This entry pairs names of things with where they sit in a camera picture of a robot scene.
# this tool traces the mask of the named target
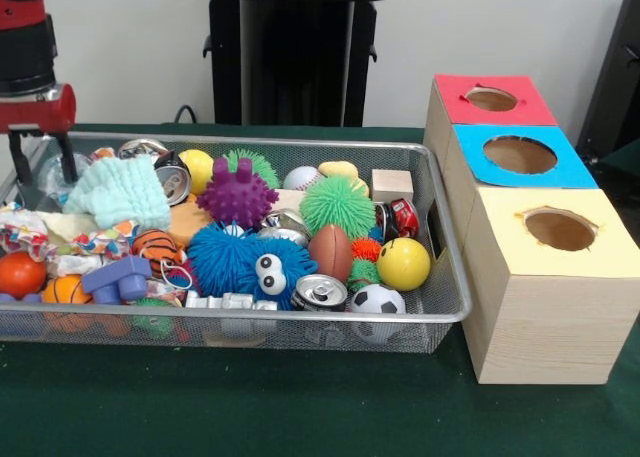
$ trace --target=metal basket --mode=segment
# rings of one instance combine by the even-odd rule
[[[347,160],[370,181],[376,168],[408,170],[421,219],[419,240],[433,258],[431,275],[404,293],[407,314],[353,314],[103,305],[0,304],[0,340],[161,346],[259,347],[342,351],[431,353],[454,322],[471,310],[471,299],[437,162],[423,146],[393,143],[146,136],[178,151],[202,149],[219,156],[235,148],[263,154],[284,177],[300,165]],[[74,151],[120,147],[124,134],[75,133]],[[34,139],[25,152],[37,175],[58,153],[55,142]],[[21,187],[15,173],[0,187],[5,202],[59,211],[33,187]]]

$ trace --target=orange ball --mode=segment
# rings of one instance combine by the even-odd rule
[[[373,239],[356,239],[351,243],[354,259],[369,260],[374,264],[378,260],[382,246]]]
[[[0,293],[20,300],[37,293],[47,278],[47,266],[27,252],[14,252],[0,259]]]
[[[93,298],[82,288],[82,276],[67,275],[52,280],[42,293],[42,302],[46,304],[92,304]],[[94,315],[45,313],[45,319],[55,330],[62,332],[82,332],[96,321]]]

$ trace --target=shape sorter box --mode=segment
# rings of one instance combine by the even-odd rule
[[[564,133],[552,126],[454,125],[442,172],[463,250],[479,187],[598,187]]]
[[[436,75],[424,145],[441,169],[455,124],[558,125],[529,77]]]
[[[480,187],[463,322],[480,383],[603,384],[640,310],[640,250],[599,189]]]

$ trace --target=purple plastic block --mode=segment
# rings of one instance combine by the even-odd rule
[[[93,295],[96,304],[119,304],[120,299],[131,301],[145,297],[150,277],[149,261],[130,255],[85,274],[82,287]]]
[[[18,302],[13,295],[0,294],[0,302]],[[41,304],[42,296],[40,294],[27,294],[19,302],[27,304]]]

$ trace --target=yellow ball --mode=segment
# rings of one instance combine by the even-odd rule
[[[213,175],[213,159],[206,152],[197,149],[181,152],[180,159],[191,174],[191,192],[200,195]]]
[[[378,256],[378,274],[382,282],[396,290],[420,287],[431,271],[431,259],[424,246],[413,239],[387,242]]]

